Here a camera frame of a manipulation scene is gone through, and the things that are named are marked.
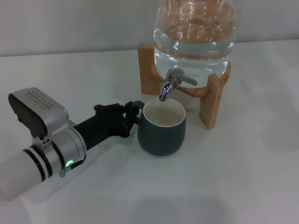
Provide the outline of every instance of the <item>dark green mug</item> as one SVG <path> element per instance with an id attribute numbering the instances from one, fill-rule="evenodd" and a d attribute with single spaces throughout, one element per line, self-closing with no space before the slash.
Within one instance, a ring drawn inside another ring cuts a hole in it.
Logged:
<path id="1" fill-rule="evenodd" d="M 161 102 L 153 99 L 146 104 L 135 101 L 133 106 L 142 109 L 138 121 L 138 140 L 145 151 L 156 156 L 166 156 L 182 146 L 186 111 L 178 101 L 167 99 Z"/>

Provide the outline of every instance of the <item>green led light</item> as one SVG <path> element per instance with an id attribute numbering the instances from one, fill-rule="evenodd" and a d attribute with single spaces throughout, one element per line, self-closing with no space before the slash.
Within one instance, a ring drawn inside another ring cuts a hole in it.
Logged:
<path id="1" fill-rule="evenodd" d="M 67 164 L 65 165 L 66 167 L 68 167 L 69 165 L 71 165 L 74 161 L 73 160 L 70 160 L 67 162 Z"/>

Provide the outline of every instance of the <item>mug handle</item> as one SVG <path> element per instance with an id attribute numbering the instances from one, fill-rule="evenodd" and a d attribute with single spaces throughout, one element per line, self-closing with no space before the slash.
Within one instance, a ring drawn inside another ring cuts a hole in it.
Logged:
<path id="1" fill-rule="evenodd" d="M 131 111 L 132 110 L 139 110 L 139 109 L 141 109 L 141 110 L 143 110 L 143 107 L 144 107 L 144 105 L 145 105 L 145 103 L 144 102 L 142 102 L 142 101 L 140 101 L 140 100 L 137 100 L 137 101 L 135 101 L 132 105 L 131 105 Z M 136 117 L 135 118 L 135 124 L 139 124 L 139 118 L 138 117 Z"/>

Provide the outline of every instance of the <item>black stripe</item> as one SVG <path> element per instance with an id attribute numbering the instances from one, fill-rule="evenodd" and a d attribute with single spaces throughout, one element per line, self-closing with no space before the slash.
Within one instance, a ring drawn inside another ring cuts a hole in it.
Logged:
<path id="1" fill-rule="evenodd" d="M 35 162 L 39 172 L 41 173 L 42 182 L 43 182 L 46 179 L 46 174 L 45 174 L 45 171 L 43 170 L 41 163 L 39 162 L 37 157 L 33 154 L 33 152 L 31 152 L 29 149 L 24 149 L 23 151 L 26 152 L 32 158 L 32 160 Z"/>
<path id="2" fill-rule="evenodd" d="M 39 150 L 36 146 L 32 145 L 30 146 L 31 148 L 34 149 L 34 151 L 36 151 L 36 153 L 41 157 L 41 159 L 43 160 L 43 162 L 45 163 L 48 173 L 49 173 L 49 178 L 52 177 L 53 175 L 53 170 L 52 170 L 52 166 L 48 160 L 48 158 L 46 157 L 45 153 L 43 153 L 42 150 Z"/>
<path id="3" fill-rule="evenodd" d="M 65 161 L 64 161 L 64 156 L 62 155 L 61 151 L 59 150 L 59 148 L 57 147 L 57 145 L 52 141 L 52 145 L 54 150 L 56 151 L 60 162 L 61 162 L 61 169 L 65 168 Z"/>

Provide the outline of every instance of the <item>white wall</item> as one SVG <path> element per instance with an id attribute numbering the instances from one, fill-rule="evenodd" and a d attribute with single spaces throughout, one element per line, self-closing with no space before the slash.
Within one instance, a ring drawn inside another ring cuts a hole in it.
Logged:
<path id="1" fill-rule="evenodd" d="M 136 49 L 157 0 L 0 0 L 0 56 Z M 299 0 L 244 0 L 237 41 L 299 38 Z"/>

